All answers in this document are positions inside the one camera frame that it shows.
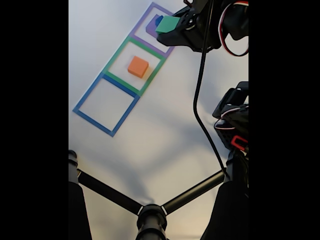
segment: blue square outline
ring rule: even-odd
[[[133,97],[133,101],[130,104],[130,106],[127,108],[127,110],[124,112],[124,114],[122,115],[122,117],[120,118],[120,120],[118,121],[118,123],[115,125],[113,130],[110,130],[108,128],[106,128],[105,126],[103,126],[102,124],[98,123],[96,120],[92,119],[91,117],[89,117],[88,115],[86,115],[85,113],[83,113],[82,111],[80,111],[80,107],[82,106],[82,104],[84,104],[84,102],[86,101],[86,99],[89,97],[89,95],[91,94],[91,92],[94,90],[94,88],[98,85],[98,83],[100,82],[101,79],[104,79],[106,81],[108,81],[109,83],[113,84],[114,86],[118,87],[119,89],[121,89],[122,91],[124,91],[125,93],[129,94],[131,97]],[[83,119],[87,120],[89,123],[91,123],[92,125],[94,125],[95,127],[97,127],[98,129],[102,130],[103,132],[105,132],[106,134],[110,135],[111,137],[114,137],[114,135],[116,134],[116,132],[119,130],[120,126],[124,123],[124,121],[126,120],[127,116],[129,115],[129,113],[132,111],[132,109],[134,108],[134,106],[136,105],[136,103],[139,101],[140,96],[136,93],[134,93],[133,91],[131,91],[130,89],[126,88],[125,86],[121,85],[120,83],[118,83],[116,80],[112,79],[110,76],[104,74],[104,73],[100,73],[98,75],[98,77],[94,80],[94,82],[91,84],[91,86],[89,87],[89,89],[85,92],[85,94],[82,96],[82,98],[80,99],[80,101],[76,104],[76,106],[74,107],[74,109],[72,110],[74,113],[76,113],[78,116],[82,117]]]

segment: purple tape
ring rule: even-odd
[[[149,13],[151,12],[151,10],[153,8],[159,9],[160,11],[168,14],[169,16],[172,16],[173,13],[168,11],[167,9],[163,8],[162,6],[159,6],[156,3],[151,3],[150,6],[147,8],[147,10],[144,12],[144,14],[142,15],[142,17],[140,18],[140,20],[137,22],[137,24],[133,27],[133,29],[131,30],[131,32],[129,33],[129,36],[132,37],[133,39],[139,41],[140,43],[144,44],[145,46],[147,46],[148,48],[152,49],[153,51],[155,51],[156,53],[164,56],[164,57],[168,57],[170,55],[170,53],[173,51],[173,49],[175,48],[174,46],[169,47],[168,51],[163,52],[160,49],[156,48],[155,46],[151,45],[150,43],[146,42],[145,40],[141,39],[140,37],[136,36],[135,33],[138,30],[138,28],[141,26],[141,24],[143,23],[143,21],[146,19],[146,17],[149,15]]]

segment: green square outline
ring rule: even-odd
[[[116,75],[114,75],[111,72],[109,72],[109,69],[110,69],[111,65],[115,62],[117,57],[120,55],[120,53],[123,51],[123,49],[125,48],[125,46],[129,42],[137,45],[138,47],[142,48],[143,50],[147,51],[148,53],[154,55],[156,58],[160,59],[160,62],[155,67],[155,69],[152,71],[151,75],[148,77],[148,79],[146,80],[145,84],[143,85],[143,87],[140,90],[136,89],[135,87],[131,86],[129,83],[125,82],[121,78],[119,78]],[[144,92],[146,91],[147,87],[152,82],[152,80],[154,79],[154,77],[156,76],[156,74],[159,72],[159,70],[162,67],[162,65],[165,63],[166,59],[167,59],[166,57],[164,57],[164,56],[160,55],[159,53],[153,51],[151,48],[143,45],[141,42],[135,40],[131,36],[127,36],[126,39],[123,41],[123,43],[120,45],[120,47],[113,54],[113,56],[111,57],[109,62],[105,65],[105,67],[102,70],[102,73],[104,73],[105,75],[113,78],[118,83],[120,83],[121,85],[123,85],[127,89],[130,89],[132,92],[134,92],[135,94],[137,94],[137,95],[139,95],[141,97],[144,94]]]

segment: black joint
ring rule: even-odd
[[[140,228],[136,236],[136,240],[144,239],[143,236],[146,234],[153,234],[152,239],[155,239],[155,236],[157,236],[157,239],[160,238],[161,240],[167,240],[165,231],[160,226],[155,227],[153,225],[147,225],[147,224],[142,226],[142,228]]]
[[[242,151],[239,149],[235,148],[229,152],[228,159],[226,161],[226,165],[228,166],[229,164],[233,163],[234,161],[240,160],[240,158],[244,158],[245,155]]]
[[[156,204],[149,204],[143,207],[143,209],[141,210],[138,216],[138,220],[136,222],[138,229],[140,229],[143,226],[146,218],[150,215],[156,216],[159,219],[160,225],[163,228],[163,230],[166,230],[167,228],[166,214],[163,211],[163,209]]]
[[[71,154],[72,156],[74,156],[75,158],[77,158],[77,154],[76,154],[75,151],[69,150],[69,154]]]
[[[249,82],[248,81],[241,81],[236,86],[236,89],[240,88],[242,90],[248,91],[249,90]]]

